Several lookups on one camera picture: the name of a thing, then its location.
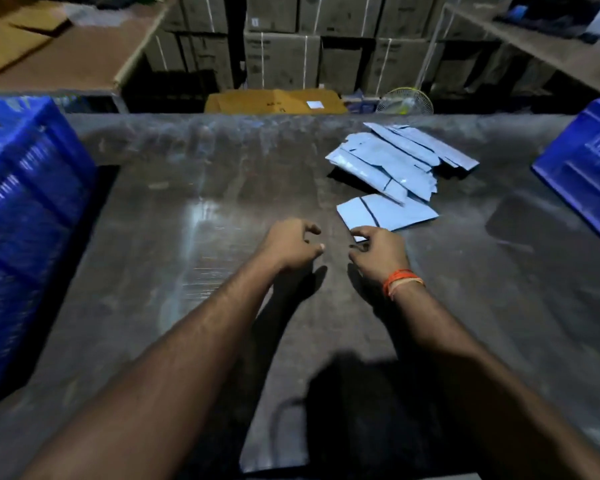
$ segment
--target forearm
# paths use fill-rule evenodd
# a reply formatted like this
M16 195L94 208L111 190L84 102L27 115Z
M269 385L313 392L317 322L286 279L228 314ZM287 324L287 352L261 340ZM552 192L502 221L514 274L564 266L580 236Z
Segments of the forearm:
M419 283L395 300L435 362L449 406L503 477L600 479L600 453Z
M172 476L278 270L264 254L243 265L92 399L39 453L25 477Z

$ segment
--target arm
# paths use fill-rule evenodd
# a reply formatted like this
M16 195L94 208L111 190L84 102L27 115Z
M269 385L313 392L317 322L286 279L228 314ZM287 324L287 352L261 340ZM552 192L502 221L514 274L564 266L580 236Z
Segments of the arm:
M200 433L274 277L322 254L307 221L276 223L252 258L46 444L25 479L166 479Z
M402 238L362 227L368 252L352 261L383 283L409 269ZM394 301L416 343L432 357L456 420L473 437L501 478L600 479L600 453L542 397L490 354L416 281L396 282Z

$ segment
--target gray tabletop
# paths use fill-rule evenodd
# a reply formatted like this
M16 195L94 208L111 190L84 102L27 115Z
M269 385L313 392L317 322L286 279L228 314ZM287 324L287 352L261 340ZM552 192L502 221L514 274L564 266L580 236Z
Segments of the gray tabletop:
M338 351L395 357L347 274L352 241L335 208L363 192L333 178L324 159L367 120L408 122L480 161L464 179L440 178L437 220L402 232L413 265L600 445L600 238L529 170L569 118L70 120L96 162L121 171L32 379L0 403L0 479L21 472L85 400L229 277L272 222L293 215L322 226L324 281L288 323L258 319L200 448L229 449L245 470L302 464L303 411L285 405Z

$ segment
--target hand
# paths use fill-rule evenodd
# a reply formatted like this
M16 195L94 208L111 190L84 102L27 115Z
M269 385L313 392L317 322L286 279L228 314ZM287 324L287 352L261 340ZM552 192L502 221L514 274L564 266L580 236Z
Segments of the hand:
M371 226L356 227L351 234L366 237L370 242L368 251L352 249L349 252L349 259L358 266L364 277L382 284L399 269L410 269L404 240L400 235Z
M324 252L324 244L311 244L304 233L320 234L320 227L304 219L287 219L271 226L258 252L273 259L280 271L300 269Z

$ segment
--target plastic crate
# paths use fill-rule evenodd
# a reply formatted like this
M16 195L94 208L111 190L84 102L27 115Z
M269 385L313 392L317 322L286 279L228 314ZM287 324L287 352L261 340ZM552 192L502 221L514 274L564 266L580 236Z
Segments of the plastic crate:
M600 99L589 104L532 167L600 233Z
M51 98L0 99L0 380L95 179Z

